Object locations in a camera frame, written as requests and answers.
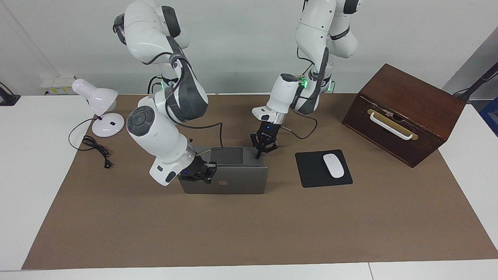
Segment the white tabletop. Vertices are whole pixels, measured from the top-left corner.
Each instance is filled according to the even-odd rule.
[[[92,116],[79,96],[23,96],[14,107],[0,107],[0,280],[498,279],[498,260],[18,271],[76,154],[67,135]],[[87,128],[72,141],[79,143]],[[497,246],[498,138],[467,105],[440,151]]]

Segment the laptop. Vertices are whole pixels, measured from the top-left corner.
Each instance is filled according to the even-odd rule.
[[[209,148],[197,147],[197,153]],[[206,162],[215,161],[217,170],[211,184],[180,180],[183,191],[190,194],[262,194],[268,167],[263,158],[256,159],[254,147],[213,147],[201,155]]]

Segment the blue object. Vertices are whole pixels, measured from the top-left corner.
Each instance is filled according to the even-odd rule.
[[[484,107],[479,115],[488,124],[491,130],[498,136],[498,98],[491,101],[486,107]]]

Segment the lamp head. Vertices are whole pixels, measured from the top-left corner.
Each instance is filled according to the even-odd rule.
[[[101,116],[115,103],[118,92],[112,89],[97,88],[84,79],[73,82],[73,91],[83,96],[97,116]]]

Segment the wooden box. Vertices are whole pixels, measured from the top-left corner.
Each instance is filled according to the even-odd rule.
[[[464,105],[384,64],[358,93],[343,124],[415,167],[448,140]]]

